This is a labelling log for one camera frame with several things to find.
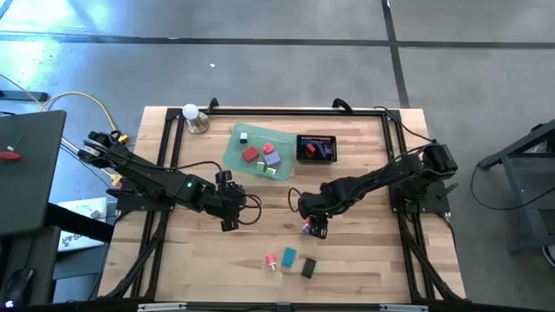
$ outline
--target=white paper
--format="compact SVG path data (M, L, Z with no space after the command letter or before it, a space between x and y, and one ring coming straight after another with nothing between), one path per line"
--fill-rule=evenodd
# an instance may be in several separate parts
M106 210L108 206L108 201L106 198L93 198L70 202L61 202L58 203L58 205L89 218L92 218L91 216L94 215L99 215L100 213L100 216L97 218L97 220L106 222ZM62 233L60 234L60 242L58 243L58 252L80 250L95 246L102 246L103 244L103 242L90 239L82 235L62 231Z

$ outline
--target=purple object in bin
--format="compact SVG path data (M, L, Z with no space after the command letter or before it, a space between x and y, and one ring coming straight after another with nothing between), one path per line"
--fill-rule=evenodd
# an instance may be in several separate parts
M274 152L264 155L264 161L266 162L267 166L274 166L279 164L281 159L279 158L278 152Z

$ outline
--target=red cube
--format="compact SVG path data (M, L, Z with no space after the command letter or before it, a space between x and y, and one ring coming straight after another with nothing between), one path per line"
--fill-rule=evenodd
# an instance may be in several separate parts
M243 158L246 162L251 162L258 158L258 149L251 146L243 151Z

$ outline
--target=red block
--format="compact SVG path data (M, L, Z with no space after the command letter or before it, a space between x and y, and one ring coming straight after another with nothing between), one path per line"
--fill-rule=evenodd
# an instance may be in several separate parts
M310 158L314 158L314 156L316 156L316 148L314 147L314 145L306 145L306 155Z
M274 146L271 143L266 143L264 144L264 146L262 147L262 149L264 150L265 154L269 154L269 153L273 153L274 152Z
M243 151L243 158L246 162L251 162L258 158L258 149L251 146Z

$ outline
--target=white cube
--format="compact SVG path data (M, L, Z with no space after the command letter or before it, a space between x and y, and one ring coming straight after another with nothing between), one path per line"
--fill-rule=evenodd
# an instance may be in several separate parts
M245 144L247 142L247 135L246 133L241 133L239 135L239 142L242 144Z

